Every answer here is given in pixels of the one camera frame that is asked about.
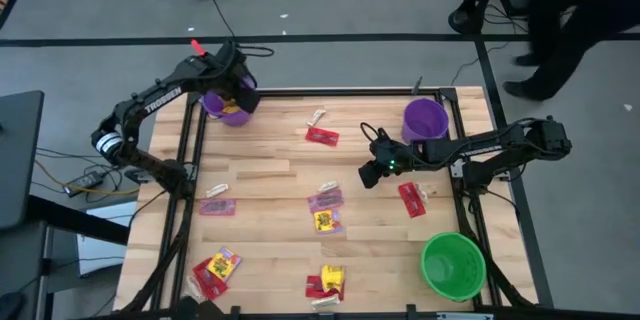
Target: person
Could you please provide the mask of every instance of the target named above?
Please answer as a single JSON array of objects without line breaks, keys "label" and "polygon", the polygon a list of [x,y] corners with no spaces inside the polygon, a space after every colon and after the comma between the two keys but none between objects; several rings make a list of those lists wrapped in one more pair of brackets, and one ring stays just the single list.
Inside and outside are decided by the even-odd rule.
[{"label": "person", "polygon": [[539,67],[528,80],[505,82],[508,94],[533,101],[552,98],[590,48],[640,24],[638,0],[577,0],[573,14],[561,28],[559,16],[570,1],[530,0],[531,52],[516,57],[515,64]]}]

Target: plastic bucket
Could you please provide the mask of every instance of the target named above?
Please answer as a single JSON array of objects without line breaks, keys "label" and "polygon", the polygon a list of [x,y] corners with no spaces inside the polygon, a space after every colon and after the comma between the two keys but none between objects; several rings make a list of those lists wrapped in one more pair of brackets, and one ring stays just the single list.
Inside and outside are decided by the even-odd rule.
[{"label": "plastic bucket", "polygon": [[467,237],[441,233],[422,250],[422,276],[440,296],[466,301],[480,292],[487,269],[480,249]]},{"label": "plastic bucket", "polygon": [[209,113],[209,115],[217,117],[222,121],[223,124],[229,126],[242,126],[251,119],[251,114],[248,112],[239,109],[233,113],[225,113],[222,110],[224,109],[224,100],[218,96],[218,94],[209,91],[204,94],[201,98],[202,106]]},{"label": "plastic bucket", "polygon": [[447,111],[433,100],[414,100],[404,109],[402,139],[406,143],[413,140],[439,139],[447,133],[448,128]]}]

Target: wooden tabletop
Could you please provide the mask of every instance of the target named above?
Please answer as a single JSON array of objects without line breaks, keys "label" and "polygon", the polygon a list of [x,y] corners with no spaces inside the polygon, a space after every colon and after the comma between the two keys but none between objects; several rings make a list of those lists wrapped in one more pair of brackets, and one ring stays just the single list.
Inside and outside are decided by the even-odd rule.
[{"label": "wooden tabletop", "polygon": [[[459,87],[457,92],[467,135],[491,130],[482,88]],[[185,99],[173,101],[158,113],[151,154],[175,158]],[[195,206],[185,275],[226,246],[243,258],[228,280],[229,290],[215,301],[226,313],[232,305],[241,306],[243,313],[310,312],[310,299],[304,294],[306,277],[319,275],[324,264],[347,267],[345,300],[331,311],[395,312],[405,311],[406,304],[416,304],[418,311],[471,309],[470,301],[456,303],[435,294],[419,267],[420,252],[429,238],[458,231],[447,170],[383,178],[369,190],[358,175],[357,169],[372,159],[360,122],[384,127],[392,138],[401,140],[403,109],[412,99],[264,98],[243,127],[231,128],[209,118],[196,198],[227,183],[230,190],[221,197],[237,199],[237,209],[235,216],[207,217],[199,215]],[[335,148],[304,139],[305,122],[319,108],[327,113],[317,126],[340,134]],[[187,154],[195,142],[195,114]],[[450,129],[455,133],[453,124]],[[338,209],[344,229],[318,235],[307,197],[331,180],[340,182],[344,194],[345,204]],[[410,219],[398,196],[397,186],[408,181],[428,189],[424,216]],[[510,197],[506,183],[494,181],[490,189]],[[144,185],[138,207],[160,191],[157,184]],[[168,196],[159,198],[133,223],[114,309],[133,298],[157,263],[167,200]],[[513,207],[492,195],[482,196],[481,201],[494,260],[523,296],[536,301]],[[168,274],[165,305],[173,268]],[[486,286],[483,298],[488,302]]]}]

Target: wire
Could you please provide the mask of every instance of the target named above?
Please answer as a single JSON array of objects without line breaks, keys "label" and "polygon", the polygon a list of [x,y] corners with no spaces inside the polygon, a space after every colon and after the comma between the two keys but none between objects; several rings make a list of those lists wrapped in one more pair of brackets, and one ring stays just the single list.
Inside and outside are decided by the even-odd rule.
[{"label": "wire", "polygon": [[[53,154],[56,155],[51,155],[51,154],[45,154],[42,153],[40,151],[48,151],[51,152]],[[44,149],[44,148],[38,148],[38,151],[36,152],[36,155],[38,156],[42,156],[42,157],[47,157],[47,158],[52,158],[52,159],[80,159],[80,160],[84,160],[86,162],[89,162],[93,165],[88,166],[86,168],[84,168],[83,174],[86,175],[90,169],[99,167],[101,168],[104,172],[102,173],[102,176],[109,176],[109,178],[111,179],[111,182],[113,183],[113,191],[118,191],[120,189],[120,186],[122,185],[122,181],[124,180],[122,173],[119,171],[118,167],[115,166],[109,166],[109,165],[105,165],[105,164],[99,164],[96,161],[91,160],[90,158],[102,158],[102,156],[92,156],[92,155],[74,155],[74,154],[69,154],[69,153],[63,153],[63,152],[59,152],[59,151],[54,151],[54,150],[49,150],[49,149]],[[112,172],[116,172],[118,174],[118,181],[115,180],[115,178],[113,177],[113,175],[111,175]],[[54,190],[44,184],[40,184],[40,183],[36,183],[36,185],[42,186],[42,187],[46,187],[47,189],[51,190],[51,191],[55,191],[61,194],[66,194],[65,192],[62,191],[57,191]],[[96,203],[99,201],[102,201],[104,199],[106,199],[107,197],[111,196],[112,194],[106,194],[103,195],[102,197],[100,197],[97,200],[89,200],[89,196],[90,193],[85,192],[85,197],[84,200],[87,204],[92,204],[92,203]]]},{"label": "wire", "polygon": [[524,165],[522,165],[522,170],[520,170],[520,173],[516,176],[513,177],[513,179],[509,179],[507,180],[507,182],[514,182],[518,179],[520,179],[522,177],[522,174],[524,174],[524,171],[527,169],[527,163],[524,163]]},{"label": "wire", "polygon": [[52,158],[57,158],[57,157],[74,157],[74,158],[100,158],[103,159],[103,157],[101,155],[76,155],[76,154],[68,154],[68,153],[63,153],[60,151],[55,151],[55,150],[50,150],[50,149],[45,149],[45,148],[41,148],[38,147],[36,148],[36,150],[40,150],[40,151],[46,151],[46,152],[50,152],[56,155],[62,155],[62,156],[52,156],[52,155],[48,155],[48,157],[52,157]]},{"label": "wire", "polygon": [[147,202],[146,204],[142,205],[140,207],[140,209],[136,210],[132,215],[131,215],[131,220],[129,220],[129,229],[131,229],[131,224],[133,224],[133,219],[135,219],[136,215],[138,215],[138,213],[140,211],[142,211],[142,209],[146,208],[147,206],[151,205],[152,202],[156,201],[160,196],[164,195],[167,192],[167,190],[162,190],[161,192],[158,193],[158,195],[154,196],[151,200],[149,200],[149,202]]},{"label": "wire", "polygon": [[[507,25],[507,24],[510,24],[510,25],[513,25],[514,28],[517,27],[520,30],[524,31],[525,33],[529,33],[529,30],[527,30],[522,25],[516,23],[516,20],[525,21],[525,19],[518,19],[518,18],[511,17],[511,16],[507,15],[504,11],[500,10],[500,8],[498,8],[497,6],[495,6],[493,4],[488,4],[487,8],[494,9],[495,11],[497,11],[500,14],[500,15],[495,15],[495,14],[487,14],[487,13],[485,13],[484,21],[488,22],[489,24],[496,24],[496,25]],[[491,20],[487,19],[487,16],[493,16],[493,17],[496,17],[496,18],[507,19],[509,21],[508,22],[506,22],[506,21],[505,22],[495,22],[495,21],[491,21]]]},{"label": "wire", "polygon": [[[494,46],[492,48],[489,48],[489,50],[487,50],[487,54],[489,54],[490,52],[494,51],[494,50],[500,50],[500,49],[504,49],[507,47],[507,45],[511,44],[511,41],[507,41],[506,43],[499,45],[499,46]],[[478,61],[480,61],[480,57],[477,57],[475,60],[473,60],[472,62],[468,62],[466,64],[462,64],[460,65],[460,67],[458,68],[458,71],[456,71],[455,76],[453,77],[453,79],[451,79],[451,82],[449,83],[449,86],[453,86],[453,84],[455,84],[456,80],[458,80],[458,76],[460,76],[460,73],[462,72],[462,70],[468,66],[471,66],[475,63],[477,63]]]},{"label": "wire", "polygon": [[118,293],[118,291],[116,290],[113,295],[111,295],[111,297],[109,298],[109,300],[107,300],[106,303],[104,303],[104,305],[102,305],[102,307],[96,311],[93,315],[89,316],[89,317],[94,317],[94,316],[98,316],[98,314],[100,314],[100,312],[102,310],[104,310],[105,307],[107,307],[107,305],[109,305],[109,303],[111,302],[111,300],[113,300],[116,297],[116,294]]},{"label": "wire", "polygon": [[32,183],[33,185],[38,185],[38,186],[40,186],[40,187],[43,187],[43,188],[45,188],[45,189],[47,189],[47,190],[49,190],[49,191],[57,192],[58,194],[66,194],[66,192],[64,192],[64,191],[56,190],[56,189],[54,189],[54,188],[48,187],[48,186],[47,186],[47,185],[45,185],[45,184],[41,184],[41,183],[39,183],[39,182],[37,182],[37,181],[31,181],[31,183]]},{"label": "wire", "polygon": [[367,131],[364,129],[365,127],[371,129],[371,131],[373,131],[373,133],[376,134],[377,137],[380,137],[380,134],[378,134],[378,131],[376,131],[376,129],[373,126],[367,124],[366,122],[361,122],[360,130],[362,130],[364,137],[366,137],[369,141],[374,142],[374,140],[369,136],[369,134],[367,134]]},{"label": "wire", "polygon": [[[92,165],[92,166],[87,166],[86,168],[84,168],[84,174],[86,175],[87,172],[90,169],[93,169],[94,167],[98,167],[99,165]],[[112,172],[116,172],[118,174],[118,182],[115,181],[115,179],[113,178],[113,176],[111,175]],[[122,173],[117,169],[117,168],[111,168],[108,171],[106,171],[104,173],[103,176],[109,176],[109,178],[111,179],[111,182],[113,182],[113,190],[112,191],[118,191],[120,190],[120,186],[122,186],[122,181],[124,180],[124,177],[122,176]],[[100,198],[96,199],[96,200],[89,200],[89,197],[91,197],[91,194],[89,193],[84,193],[84,201],[87,204],[93,204],[93,203],[97,203],[100,202],[106,198],[108,198],[111,195],[103,195]]]},{"label": "wire", "polygon": [[33,161],[35,162],[36,165],[38,165],[40,169],[42,169],[45,175],[47,175],[47,177],[51,179],[53,182],[55,182],[60,186],[67,187],[72,190],[84,191],[84,192],[93,193],[93,194],[103,194],[103,195],[129,195],[138,191],[138,189],[132,189],[132,190],[126,190],[126,191],[103,191],[103,190],[87,189],[87,188],[67,184],[53,177],[53,175],[51,175],[51,173],[44,167],[44,165],[42,165],[40,161],[38,161],[38,159],[34,159]]},{"label": "wire", "polygon": [[486,191],[488,194],[491,194],[491,195],[493,195],[495,197],[498,197],[498,198],[508,202],[509,204],[511,204],[511,206],[513,206],[513,208],[516,211],[516,216],[520,216],[520,211],[518,211],[518,207],[516,206],[516,203],[514,203],[513,201],[509,200],[508,198],[506,198],[506,197],[504,197],[504,196],[502,196],[500,194],[497,194],[497,193],[487,189],[486,187],[482,188],[482,190]]},{"label": "wire", "polygon": [[[495,7],[494,5],[491,5],[491,4],[489,4],[489,5],[487,5],[487,6],[488,6],[488,7],[490,6],[490,7],[493,7],[493,8],[498,9],[497,7]],[[520,25],[519,25],[519,24],[517,24],[515,21],[513,21],[513,20],[512,20],[510,23],[507,23],[507,22],[504,22],[504,23],[491,22],[491,21],[488,21],[488,20],[487,20],[486,15],[490,15],[490,16],[491,16],[491,14],[485,14],[485,18],[484,18],[484,20],[485,20],[485,21],[487,21],[488,23],[490,23],[490,24],[511,24],[511,25],[513,26],[513,34],[514,34],[514,35],[515,35],[515,34],[517,34],[516,26],[520,26]],[[502,45],[498,45],[498,46],[494,46],[494,47],[492,47],[492,48],[489,48],[489,49],[487,50],[487,54],[489,54],[490,52],[492,52],[492,51],[494,51],[494,50],[501,50],[501,49],[504,49],[504,48],[506,48],[509,44],[511,44],[511,41],[507,41],[506,43],[504,43],[504,44],[502,44]],[[458,67],[458,70],[456,71],[456,74],[455,74],[455,75],[453,76],[453,78],[451,79],[451,82],[449,83],[449,86],[453,86],[453,85],[455,84],[456,80],[458,80],[458,77],[460,76],[460,73],[462,72],[462,70],[463,70],[464,68],[469,67],[469,66],[472,66],[473,64],[477,63],[478,61],[480,61],[480,57],[479,57],[479,56],[478,56],[475,60],[473,60],[473,61],[471,61],[471,62],[468,62],[468,63],[466,63],[466,64],[462,64],[462,65],[460,65],[460,67]]]},{"label": "wire", "polygon": [[[211,1],[213,1],[213,5],[216,7],[216,10],[218,11],[218,15],[220,15],[220,19],[222,19],[222,22],[227,27],[227,30],[229,30],[229,33],[231,34],[231,38],[234,40],[234,42],[237,43],[236,33],[233,32],[233,29],[231,28],[231,25],[229,25],[229,22],[227,21],[227,18],[222,13],[222,9],[220,9],[220,5],[218,5],[218,2],[216,0],[211,0]],[[263,58],[265,58],[265,57],[273,56],[275,54],[275,51],[273,49],[270,49],[270,48],[268,48],[266,46],[253,46],[253,45],[240,45],[240,44],[237,44],[236,47],[238,49],[253,49],[253,50],[260,50],[260,51],[264,51],[265,52],[264,54],[244,53],[246,56],[263,57]]]},{"label": "wire", "polygon": [[[60,270],[63,267],[67,267],[69,265],[73,265],[75,263],[79,263],[80,261],[97,261],[97,260],[108,260],[108,259],[124,259],[124,257],[122,257],[122,256],[105,256],[105,257],[99,257],[99,258],[93,258],[93,259],[78,259],[78,260],[74,260],[74,261],[68,262],[66,264],[62,264],[62,265],[56,267],[55,269],[52,269],[50,272],[53,272],[55,270]],[[40,279],[40,277],[41,277],[41,275],[38,275],[38,276],[34,277],[28,283],[22,285],[20,287],[20,289],[18,289],[17,292],[22,292],[24,289],[27,288],[27,286],[33,284],[33,282],[35,282],[36,280]]]}]

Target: red candy wrapper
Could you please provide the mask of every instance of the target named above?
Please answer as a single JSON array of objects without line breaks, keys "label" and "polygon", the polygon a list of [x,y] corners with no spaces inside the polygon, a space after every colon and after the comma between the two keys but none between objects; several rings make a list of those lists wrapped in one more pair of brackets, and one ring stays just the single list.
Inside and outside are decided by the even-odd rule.
[{"label": "red candy wrapper", "polygon": [[307,130],[305,139],[329,146],[336,146],[338,145],[338,137],[340,137],[340,134],[336,132],[310,127],[309,130]]},{"label": "red candy wrapper", "polygon": [[409,212],[409,217],[414,218],[427,213],[424,205],[422,205],[420,193],[414,183],[409,182],[398,186],[398,192],[402,200],[404,200],[404,206],[406,206],[407,212]]},{"label": "red candy wrapper", "polygon": [[193,274],[196,277],[198,285],[200,285],[202,295],[206,296],[207,299],[213,301],[215,298],[227,291],[227,284],[225,284],[224,281],[220,280],[217,276],[209,272],[209,270],[207,270],[207,265],[210,261],[211,258],[208,258],[200,264],[194,266]]},{"label": "red candy wrapper", "polygon": [[312,213],[337,208],[344,204],[344,199],[342,198],[342,190],[335,189],[330,190],[321,194],[313,195],[307,198],[309,201],[309,210]]},{"label": "red candy wrapper", "polygon": [[338,292],[336,289],[331,289],[325,292],[322,289],[322,278],[318,275],[307,276],[307,286],[305,288],[305,296],[314,299],[324,299],[326,297],[338,294],[340,301],[344,301],[344,284],[342,284],[342,292]]},{"label": "red candy wrapper", "polygon": [[208,198],[200,200],[200,215],[231,216],[236,213],[236,199]]}]

